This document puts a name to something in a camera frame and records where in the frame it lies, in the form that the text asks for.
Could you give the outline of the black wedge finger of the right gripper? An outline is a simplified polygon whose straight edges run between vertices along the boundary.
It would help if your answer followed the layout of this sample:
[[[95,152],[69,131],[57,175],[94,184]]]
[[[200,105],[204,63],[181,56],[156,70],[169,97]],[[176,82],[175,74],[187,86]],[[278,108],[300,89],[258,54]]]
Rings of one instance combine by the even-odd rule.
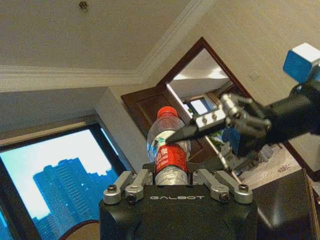
[[[245,106],[254,102],[253,99],[228,93],[222,95],[220,102],[217,110],[195,118],[170,135],[165,142],[173,144],[199,139],[224,128],[234,128],[241,135],[254,138],[262,138],[270,130],[272,124],[269,119],[252,116],[245,110]]]
[[[221,147],[218,157],[224,170],[228,174],[234,173],[236,176],[240,176],[244,172],[257,167],[260,163],[260,156],[256,152],[251,152],[249,155],[243,157],[236,156],[229,142]]]

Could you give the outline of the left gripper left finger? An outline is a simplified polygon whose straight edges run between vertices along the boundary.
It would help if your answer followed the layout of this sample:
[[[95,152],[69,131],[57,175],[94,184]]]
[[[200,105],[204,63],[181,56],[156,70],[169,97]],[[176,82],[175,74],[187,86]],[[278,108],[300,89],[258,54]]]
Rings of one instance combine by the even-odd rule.
[[[117,180],[103,192],[103,202],[106,205],[118,204],[124,194],[130,204],[135,204],[144,197],[144,187],[153,185],[153,173],[142,169],[138,174],[123,171]]]

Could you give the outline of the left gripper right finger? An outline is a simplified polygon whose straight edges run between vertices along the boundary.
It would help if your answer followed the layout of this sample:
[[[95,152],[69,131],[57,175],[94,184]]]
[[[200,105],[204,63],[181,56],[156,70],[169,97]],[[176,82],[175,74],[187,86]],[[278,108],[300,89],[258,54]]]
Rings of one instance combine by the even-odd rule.
[[[188,179],[192,187],[201,193],[189,195],[189,200],[213,200],[227,204],[234,200],[239,204],[251,204],[253,192],[246,184],[238,183],[223,170],[208,170],[199,164],[188,164]]]

